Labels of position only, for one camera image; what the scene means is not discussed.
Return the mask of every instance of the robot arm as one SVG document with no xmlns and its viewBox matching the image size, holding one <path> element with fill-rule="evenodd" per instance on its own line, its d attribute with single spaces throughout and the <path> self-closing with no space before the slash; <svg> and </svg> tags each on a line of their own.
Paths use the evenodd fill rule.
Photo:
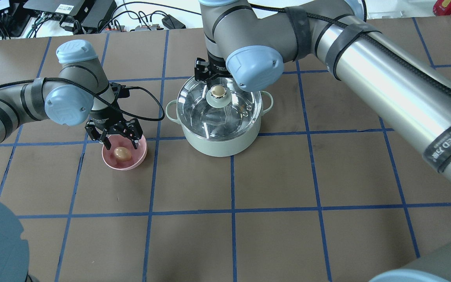
<svg viewBox="0 0 451 282">
<path fill-rule="evenodd" d="M 451 181 L 451 81 L 363 22 L 357 0 L 315 0 L 263 19 L 246 0 L 200 3 L 211 72 L 227 69 L 257 91 L 283 62 L 315 54 Z"/>
<path fill-rule="evenodd" d="M 109 83 L 91 44 L 69 41 L 57 49 L 57 57 L 62 64 L 58 78 L 0 85 L 0 142 L 24 123 L 50 118 L 72 126 L 90 115 L 85 128 L 91 139 L 109 150 L 107 135 L 120 134 L 136 147 L 142 128 L 137 119 L 124 119 L 117 99 L 127 95 L 120 95 L 122 86 Z"/>
</svg>

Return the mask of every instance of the pot lid knob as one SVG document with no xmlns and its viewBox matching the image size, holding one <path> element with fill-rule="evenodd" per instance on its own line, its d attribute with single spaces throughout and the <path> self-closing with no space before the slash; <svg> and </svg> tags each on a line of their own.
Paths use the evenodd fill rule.
<svg viewBox="0 0 451 282">
<path fill-rule="evenodd" d="M 214 85 L 211 88 L 211 95 L 215 98 L 222 98 L 226 94 L 226 88 L 220 84 Z"/>
</svg>

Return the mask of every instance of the black power adapter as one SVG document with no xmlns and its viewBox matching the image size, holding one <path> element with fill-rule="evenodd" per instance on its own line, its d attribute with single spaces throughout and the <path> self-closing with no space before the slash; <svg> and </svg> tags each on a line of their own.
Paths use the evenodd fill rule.
<svg viewBox="0 0 451 282">
<path fill-rule="evenodd" d="M 185 24 L 181 23 L 179 20 L 177 20 L 170 14 L 167 14 L 161 21 L 163 22 L 163 25 L 167 27 L 169 30 L 186 28 Z"/>
</svg>

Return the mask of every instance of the brown table surface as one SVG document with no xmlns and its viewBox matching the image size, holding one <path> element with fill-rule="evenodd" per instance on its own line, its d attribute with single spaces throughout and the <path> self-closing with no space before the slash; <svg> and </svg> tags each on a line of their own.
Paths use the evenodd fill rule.
<svg viewBox="0 0 451 282">
<path fill-rule="evenodd" d="M 451 16 L 372 25 L 451 79 Z M 206 58 L 202 29 L 0 41 L 0 84 L 54 77 L 54 50 L 90 41 L 108 78 L 166 105 Z M 451 241 L 451 184 L 322 63 L 287 63 L 261 134 L 233 157 L 143 121 L 149 153 L 108 168 L 82 126 L 23 125 L 0 145 L 0 201 L 41 282 L 366 281 Z M 121 107 L 158 109 L 144 93 Z"/>
</svg>

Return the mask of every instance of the red object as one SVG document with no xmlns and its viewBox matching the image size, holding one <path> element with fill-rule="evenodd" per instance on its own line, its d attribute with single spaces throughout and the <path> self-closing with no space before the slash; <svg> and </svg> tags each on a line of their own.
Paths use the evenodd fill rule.
<svg viewBox="0 0 451 282">
<path fill-rule="evenodd" d="M 436 16 L 448 16 L 451 14 L 451 0 L 437 0 L 433 7 Z"/>
</svg>

